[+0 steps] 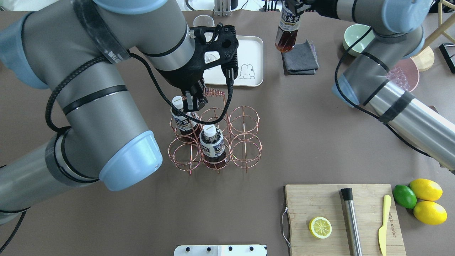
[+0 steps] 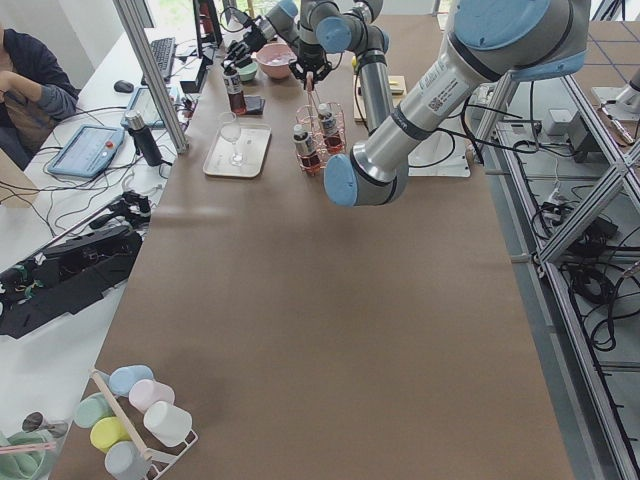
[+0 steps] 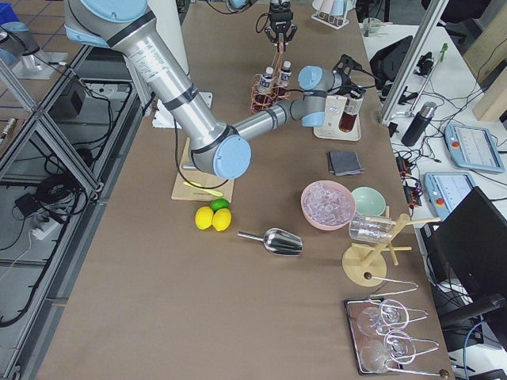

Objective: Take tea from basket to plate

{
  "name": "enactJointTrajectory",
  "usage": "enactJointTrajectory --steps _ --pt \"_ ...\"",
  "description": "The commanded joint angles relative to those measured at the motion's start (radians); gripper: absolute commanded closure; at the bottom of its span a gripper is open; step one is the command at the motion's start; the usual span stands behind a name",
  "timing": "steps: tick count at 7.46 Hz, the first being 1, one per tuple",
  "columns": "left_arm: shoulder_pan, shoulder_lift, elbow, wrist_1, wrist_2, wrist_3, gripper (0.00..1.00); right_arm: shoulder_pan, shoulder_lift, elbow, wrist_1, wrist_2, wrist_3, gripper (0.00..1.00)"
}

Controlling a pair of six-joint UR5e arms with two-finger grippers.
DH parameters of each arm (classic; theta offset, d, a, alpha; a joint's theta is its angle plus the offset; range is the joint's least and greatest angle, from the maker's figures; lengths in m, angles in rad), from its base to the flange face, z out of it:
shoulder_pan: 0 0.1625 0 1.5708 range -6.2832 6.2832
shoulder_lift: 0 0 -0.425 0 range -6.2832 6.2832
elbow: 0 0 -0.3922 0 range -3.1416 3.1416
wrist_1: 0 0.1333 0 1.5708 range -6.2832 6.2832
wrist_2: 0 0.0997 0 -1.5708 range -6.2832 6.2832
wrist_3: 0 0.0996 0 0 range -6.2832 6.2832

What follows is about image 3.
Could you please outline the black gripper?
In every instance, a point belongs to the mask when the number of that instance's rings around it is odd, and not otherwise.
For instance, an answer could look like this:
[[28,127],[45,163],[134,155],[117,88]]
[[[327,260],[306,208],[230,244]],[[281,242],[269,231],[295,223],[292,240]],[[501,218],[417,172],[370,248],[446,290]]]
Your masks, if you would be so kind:
[[289,44],[297,32],[292,24],[293,12],[289,0],[272,0],[269,3],[269,26],[264,27],[265,35],[272,44],[277,44],[277,31],[283,31],[283,43]]
[[353,71],[363,72],[363,67],[351,56],[343,54],[338,62],[338,73],[341,77],[341,84],[338,90],[339,95],[351,95],[359,97],[364,95],[365,89],[352,82]]

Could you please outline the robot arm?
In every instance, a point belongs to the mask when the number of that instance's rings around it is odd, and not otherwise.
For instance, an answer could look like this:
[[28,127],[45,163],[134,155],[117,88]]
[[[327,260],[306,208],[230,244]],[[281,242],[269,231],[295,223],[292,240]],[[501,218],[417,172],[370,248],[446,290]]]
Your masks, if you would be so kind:
[[157,18],[145,1],[66,1],[70,40],[110,48],[128,57],[190,139],[189,157],[201,172],[224,180],[240,177],[250,165],[249,141],[288,120],[304,127],[324,124],[326,98],[355,89],[333,68],[305,66],[298,76],[303,98],[283,100],[238,122],[217,120],[173,52],[158,34]]

